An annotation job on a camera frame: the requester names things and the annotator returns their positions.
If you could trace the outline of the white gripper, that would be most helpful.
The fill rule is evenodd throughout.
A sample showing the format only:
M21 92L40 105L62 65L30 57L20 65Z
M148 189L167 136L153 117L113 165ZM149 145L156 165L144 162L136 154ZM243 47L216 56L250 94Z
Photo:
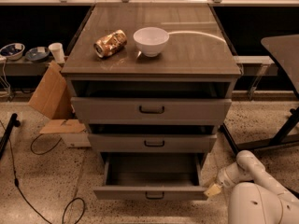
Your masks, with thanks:
M232 188L240 182L251 181L252 177L236 162L219 170L216 183L211 184L204 194L209 198L221 193L221 187Z

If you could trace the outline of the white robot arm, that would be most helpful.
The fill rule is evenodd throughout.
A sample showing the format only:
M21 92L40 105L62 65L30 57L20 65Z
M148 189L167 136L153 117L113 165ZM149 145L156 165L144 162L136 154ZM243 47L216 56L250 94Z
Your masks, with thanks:
M207 197L231 189L229 224L299 224L299 199L268 174L256 156L242 150L222 168L205 191Z

